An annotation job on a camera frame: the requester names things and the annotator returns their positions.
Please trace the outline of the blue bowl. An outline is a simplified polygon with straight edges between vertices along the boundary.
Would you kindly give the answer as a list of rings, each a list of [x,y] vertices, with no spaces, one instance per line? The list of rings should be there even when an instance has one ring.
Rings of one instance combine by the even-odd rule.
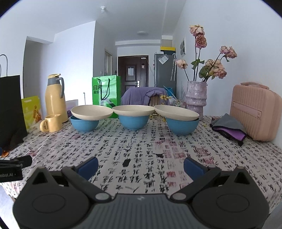
[[[119,115],[119,121],[123,127],[130,130],[142,129],[148,122],[149,116],[124,116]]]
[[[196,130],[199,119],[193,121],[179,121],[166,118],[169,129],[176,135],[189,135]]]
[[[70,121],[74,129],[81,132],[94,131],[99,124],[99,121],[82,120],[74,116],[70,117]]]

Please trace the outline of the beige plate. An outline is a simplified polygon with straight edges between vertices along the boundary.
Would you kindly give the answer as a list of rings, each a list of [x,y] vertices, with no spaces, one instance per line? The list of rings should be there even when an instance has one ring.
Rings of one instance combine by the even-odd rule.
[[[154,106],[154,109],[159,115],[177,121],[194,121],[199,118],[197,112],[182,107],[162,104]]]
[[[130,117],[149,116],[155,111],[154,107],[144,105],[115,106],[112,110],[117,115]]]
[[[75,106],[71,109],[74,117],[87,121],[99,121],[113,114],[112,108],[98,105]]]

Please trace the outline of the black paper bag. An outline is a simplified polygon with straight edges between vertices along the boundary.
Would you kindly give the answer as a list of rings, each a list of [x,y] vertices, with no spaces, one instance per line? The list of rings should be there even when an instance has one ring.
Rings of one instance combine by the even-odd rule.
[[[1,148],[10,151],[21,144],[26,136],[20,76],[1,77]]]

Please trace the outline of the calligraphy print tablecloth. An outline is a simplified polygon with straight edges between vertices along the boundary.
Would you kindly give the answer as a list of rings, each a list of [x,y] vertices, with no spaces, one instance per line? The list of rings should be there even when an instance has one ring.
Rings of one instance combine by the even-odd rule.
[[[250,138],[239,146],[213,131],[210,122],[211,118],[205,117],[188,136],[173,134],[160,117],[150,119],[137,131],[125,129],[118,119],[105,119],[92,132],[79,132],[68,122],[59,132],[30,133],[9,158],[30,155],[32,165],[22,171],[22,180],[2,186],[8,195],[17,197],[35,168],[60,170],[94,156],[99,168],[91,182],[109,194],[171,195],[191,183],[183,170],[184,159],[191,157],[225,171],[246,168],[270,210],[275,209],[281,202],[281,149]]]

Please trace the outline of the yellow mug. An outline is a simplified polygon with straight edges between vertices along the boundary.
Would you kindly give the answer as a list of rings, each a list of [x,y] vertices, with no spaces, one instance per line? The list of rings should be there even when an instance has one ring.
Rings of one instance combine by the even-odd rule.
[[[63,128],[60,114],[48,115],[40,123],[40,131],[43,133],[53,133]]]

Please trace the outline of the yellow snack packet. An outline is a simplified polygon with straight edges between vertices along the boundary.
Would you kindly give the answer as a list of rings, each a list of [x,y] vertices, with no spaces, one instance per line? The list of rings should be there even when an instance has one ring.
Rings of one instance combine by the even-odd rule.
[[[24,122],[28,133],[39,129],[42,121],[41,101],[38,96],[22,99]]]

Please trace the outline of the purple tissue pack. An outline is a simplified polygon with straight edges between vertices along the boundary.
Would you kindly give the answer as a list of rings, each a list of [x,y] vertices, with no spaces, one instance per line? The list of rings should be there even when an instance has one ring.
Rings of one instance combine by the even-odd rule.
[[[66,111],[68,118],[72,116],[71,109],[75,106],[78,106],[78,100],[69,100],[66,101]]]

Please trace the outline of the yellow thermos jug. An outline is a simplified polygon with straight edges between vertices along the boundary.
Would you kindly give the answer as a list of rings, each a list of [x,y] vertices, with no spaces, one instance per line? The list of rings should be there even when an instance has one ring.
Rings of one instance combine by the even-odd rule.
[[[60,73],[48,76],[45,104],[47,115],[59,114],[62,123],[68,121],[65,85]]]

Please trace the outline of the purple textured vase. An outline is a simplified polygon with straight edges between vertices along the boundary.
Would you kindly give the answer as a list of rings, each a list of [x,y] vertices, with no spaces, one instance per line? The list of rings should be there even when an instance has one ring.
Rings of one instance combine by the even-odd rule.
[[[186,107],[199,114],[199,120],[203,119],[203,109],[207,105],[207,83],[189,81],[185,94]]]

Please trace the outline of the pink small suitcase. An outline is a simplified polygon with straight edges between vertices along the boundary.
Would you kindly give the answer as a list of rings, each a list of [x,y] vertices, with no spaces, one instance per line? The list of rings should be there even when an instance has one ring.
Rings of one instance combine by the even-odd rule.
[[[257,141],[275,139],[281,120],[281,97],[262,84],[247,82],[233,88],[230,116]]]

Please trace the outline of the green paper bag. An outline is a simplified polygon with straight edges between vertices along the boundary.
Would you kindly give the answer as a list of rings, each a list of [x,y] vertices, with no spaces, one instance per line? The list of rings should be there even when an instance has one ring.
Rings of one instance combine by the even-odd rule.
[[[120,76],[107,75],[92,78],[93,105],[113,108],[121,103]]]

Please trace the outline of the chair with purple blanket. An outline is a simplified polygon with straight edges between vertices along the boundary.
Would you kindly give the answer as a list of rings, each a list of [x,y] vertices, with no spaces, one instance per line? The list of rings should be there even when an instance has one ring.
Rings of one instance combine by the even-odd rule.
[[[121,97],[121,105],[145,105],[148,106],[150,98],[155,95],[168,95],[167,91],[160,87],[131,87]]]

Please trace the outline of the grey refrigerator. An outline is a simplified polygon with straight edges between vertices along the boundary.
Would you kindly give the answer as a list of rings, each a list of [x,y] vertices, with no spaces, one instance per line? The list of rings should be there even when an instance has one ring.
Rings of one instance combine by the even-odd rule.
[[[154,55],[154,86],[171,89],[176,95],[175,53]]]

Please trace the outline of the dark entrance door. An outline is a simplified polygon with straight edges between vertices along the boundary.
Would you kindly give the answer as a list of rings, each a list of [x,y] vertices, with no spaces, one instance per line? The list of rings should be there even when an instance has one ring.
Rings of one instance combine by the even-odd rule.
[[[123,96],[130,88],[148,86],[148,60],[148,55],[118,57],[118,74],[121,80],[121,96]]]

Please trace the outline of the yellow box on fridge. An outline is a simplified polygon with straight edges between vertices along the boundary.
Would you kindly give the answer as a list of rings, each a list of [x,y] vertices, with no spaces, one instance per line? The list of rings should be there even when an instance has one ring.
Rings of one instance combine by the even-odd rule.
[[[165,47],[165,46],[161,46],[161,47],[160,47],[160,51],[162,51],[163,54],[167,54],[167,55],[173,55],[174,53],[176,53],[175,47]]]

